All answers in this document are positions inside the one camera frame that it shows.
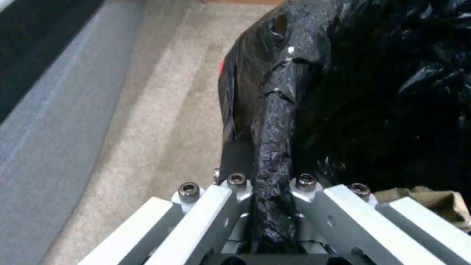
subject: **plastic bag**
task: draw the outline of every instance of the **plastic bag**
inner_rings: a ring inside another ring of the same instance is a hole
[[[470,30],[471,0],[299,0],[239,37],[219,100],[224,141],[255,147],[258,253],[300,251],[301,173],[470,203]]]

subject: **dark mechanical part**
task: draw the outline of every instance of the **dark mechanical part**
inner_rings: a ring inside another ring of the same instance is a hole
[[[303,173],[296,179],[296,187],[305,192],[313,191],[316,188],[316,183],[316,177],[308,173]]]
[[[214,174],[212,176],[212,183],[214,185],[219,185],[220,183],[220,170],[218,167],[214,168]]]
[[[371,261],[363,255],[341,255],[329,254],[311,255],[232,255],[211,254],[205,257],[201,265],[367,265]]]
[[[178,195],[182,202],[195,202],[200,198],[200,187],[194,182],[185,182],[178,188]]]
[[[245,187],[247,186],[247,178],[242,173],[233,173],[227,177],[229,187]]]
[[[357,194],[360,198],[362,198],[364,201],[368,201],[370,198],[370,188],[364,184],[361,183],[352,183],[349,185],[349,189]]]
[[[242,173],[250,180],[253,172],[253,143],[249,141],[225,142],[219,168],[219,183],[234,172]]]

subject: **beige carpet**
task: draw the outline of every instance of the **beige carpet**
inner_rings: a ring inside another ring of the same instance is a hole
[[[76,264],[151,196],[169,199],[182,182],[211,182],[221,149],[218,64],[271,7],[168,3],[146,3],[102,153],[45,264]],[[165,17],[178,8],[186,11],[168,26]]]

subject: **crumpled plastic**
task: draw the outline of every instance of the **crumpled plastic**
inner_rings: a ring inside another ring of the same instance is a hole
[[[471,0],[286,1],[219,77],[224,141],[254,144],[258,253],[297,253],[289,180],[471,193]]]

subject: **screw hole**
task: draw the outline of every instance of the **screw hole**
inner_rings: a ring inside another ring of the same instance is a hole
[[[234,175],[231,175],[231,179],[232,179],[232,180],[235,180],[235,181],[241,181],[241,180],[242,180],[242,176],[239,175],[239,174],[234,174]]]
[[[314,176],[311,174],[304,173],[299,176],[299,179],[305,182],[311,182],[314,180]]]
[[[192,184],[186,184],[183,186],[183,190],[186,192],[193,192],[195,190],[195,186]]]
[[[327,223],[328,223],[331,227],[334,227],[334,226],[335,226],[335,221],[333,220],[333,216],[332,216],[332,215],[328,215],[328,216],[327,216]]]

